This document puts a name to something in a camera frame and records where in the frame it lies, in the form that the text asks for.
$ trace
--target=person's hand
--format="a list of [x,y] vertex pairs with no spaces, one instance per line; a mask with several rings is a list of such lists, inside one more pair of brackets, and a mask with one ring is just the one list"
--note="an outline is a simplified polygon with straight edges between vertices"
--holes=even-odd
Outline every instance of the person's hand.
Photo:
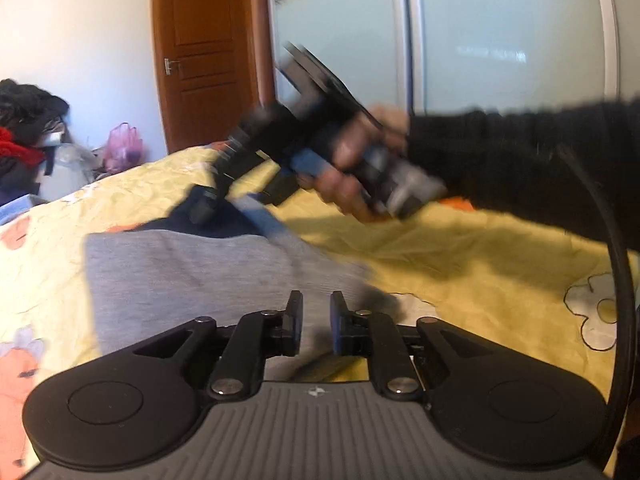
[[334,168],[324,171],[315,180],[308,175],[299,175],[300,186],[315,189],[326,203],[335,203],[345,215],[353,215],[361,222],[372,222],[388,218],[376,215],[369,209],[360,195],[362,185],[353,175],[342,171],[353,167],[362,157],[367,146],[384,142],[398,153],[406,152],[409,115],[399,108],[377,106],[371,114],[386,128],[380,130],[364,114],[359,114],[344,127],[334,151]]

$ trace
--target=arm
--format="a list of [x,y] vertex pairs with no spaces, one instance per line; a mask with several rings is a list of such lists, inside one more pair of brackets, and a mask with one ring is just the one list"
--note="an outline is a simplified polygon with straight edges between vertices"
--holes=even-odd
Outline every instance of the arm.
[[600,184],[627,245],[640,250],[640,100],[558,113],[416,117],[408,156],[477,207],[600,240],[603,227],[587,193],[550,157],[558,144]]

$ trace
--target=yellow bedspread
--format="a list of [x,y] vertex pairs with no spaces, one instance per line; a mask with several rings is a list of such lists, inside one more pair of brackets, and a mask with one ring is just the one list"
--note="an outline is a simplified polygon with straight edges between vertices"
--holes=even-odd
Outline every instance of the yellow bedspread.
[[[164,216],[191,184],[208,182],[211,155],[205,148],[175,153],[0,227],[3,480],[36,461],[20,425],[28,392],[51,374],[98,356],[83,275],[84,236]],[[254,172],[234,192],[255,189],[272,169]],[[615,323],[603,245],[509,215],[438,204],[405,223],[363,226],[314,193],[300,192],[273,212],[322,250],[369,264],[372,284],[399,301],[426,302],[434,315],[581,374],[608,394]],[[356,366],[333,378],[365,373]],[[23,457],[23,466],[14,462]]]

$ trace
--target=white wall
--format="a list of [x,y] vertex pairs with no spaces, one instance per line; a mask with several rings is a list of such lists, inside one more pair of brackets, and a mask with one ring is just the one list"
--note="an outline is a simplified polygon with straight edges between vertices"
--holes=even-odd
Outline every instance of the white wall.
[[68,101],[76,142],[100,146],[127,121],[150,160],[166,155],[151,0],[0,0],[0,38],[0,79]]

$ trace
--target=gray cloth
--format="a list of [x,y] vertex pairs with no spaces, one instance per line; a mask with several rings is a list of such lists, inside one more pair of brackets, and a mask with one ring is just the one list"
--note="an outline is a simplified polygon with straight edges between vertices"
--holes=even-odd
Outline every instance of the gray cloth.
[[304,297],[300,355],[268,359],[265,377],[289,379],[331,351],[329,295],[341,290],[356,309],[368,291],[366,268],[329,259],[249,196],[234,205],[264,236],[203,238],[158,230],[87,237],[86,276],[103,353],[196,316],[226,326],[249,312],[283,310],[294,289]]

